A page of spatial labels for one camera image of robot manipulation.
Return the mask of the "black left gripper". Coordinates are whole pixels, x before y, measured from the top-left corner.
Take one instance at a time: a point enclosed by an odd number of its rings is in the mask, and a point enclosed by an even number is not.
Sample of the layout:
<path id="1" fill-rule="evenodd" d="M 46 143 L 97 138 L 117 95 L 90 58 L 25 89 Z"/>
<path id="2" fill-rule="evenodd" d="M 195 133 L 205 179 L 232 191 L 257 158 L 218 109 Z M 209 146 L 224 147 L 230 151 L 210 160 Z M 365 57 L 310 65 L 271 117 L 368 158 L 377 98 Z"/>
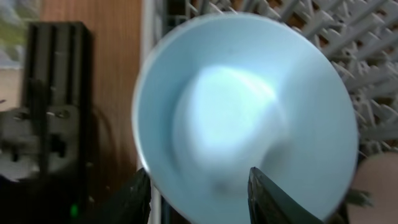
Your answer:
<path id="1" fill-rule="evenodd" d="M 86 198 L 92 38 L 82 22 L 33 22 L 18 107 L 1 113 L 1 222 L 70 223 Z"/>

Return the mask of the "light blue bowl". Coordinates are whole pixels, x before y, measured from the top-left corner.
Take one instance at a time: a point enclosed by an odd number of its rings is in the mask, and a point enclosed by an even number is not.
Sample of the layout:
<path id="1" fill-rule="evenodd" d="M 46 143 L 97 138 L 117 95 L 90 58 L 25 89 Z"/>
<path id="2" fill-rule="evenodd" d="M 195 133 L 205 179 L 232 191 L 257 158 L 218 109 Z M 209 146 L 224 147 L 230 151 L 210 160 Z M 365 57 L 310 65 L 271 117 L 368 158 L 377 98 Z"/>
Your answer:
<path id="1" fill-rule="evenodd" d="M 192 223 L 249 223 L 259 168 L 319 220 L 343 200 L 358 157 L 348 91 L 305 37 L 250 13 L 171 30 L 144 62 L 132 128 L 146 171 Z"/>

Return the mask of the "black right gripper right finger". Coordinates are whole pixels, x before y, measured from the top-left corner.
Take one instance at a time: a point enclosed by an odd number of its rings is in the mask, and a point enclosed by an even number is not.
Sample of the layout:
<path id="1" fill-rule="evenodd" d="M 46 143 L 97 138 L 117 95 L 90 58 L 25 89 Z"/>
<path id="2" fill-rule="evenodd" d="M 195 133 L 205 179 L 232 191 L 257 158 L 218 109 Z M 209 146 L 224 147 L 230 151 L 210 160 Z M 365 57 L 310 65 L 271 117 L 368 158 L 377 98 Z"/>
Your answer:
<path id="1" fill-rule="evenodd" d="M 322 224 L 257 167 L 250 168 L 248 205 L 251 224 Z"/>

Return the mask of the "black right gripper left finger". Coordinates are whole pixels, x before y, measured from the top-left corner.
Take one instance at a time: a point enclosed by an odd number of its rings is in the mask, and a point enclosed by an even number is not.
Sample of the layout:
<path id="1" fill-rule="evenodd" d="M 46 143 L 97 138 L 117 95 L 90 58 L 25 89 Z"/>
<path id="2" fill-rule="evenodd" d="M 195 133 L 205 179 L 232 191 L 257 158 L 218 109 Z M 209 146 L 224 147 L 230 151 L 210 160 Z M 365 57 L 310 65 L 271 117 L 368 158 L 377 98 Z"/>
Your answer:
<path id="1" fill-rule="evenodd" d="M 147 224 L 150 215 L 151 183 L 139 169 L 107 202 L 74 222 L 77 224 Z"/>

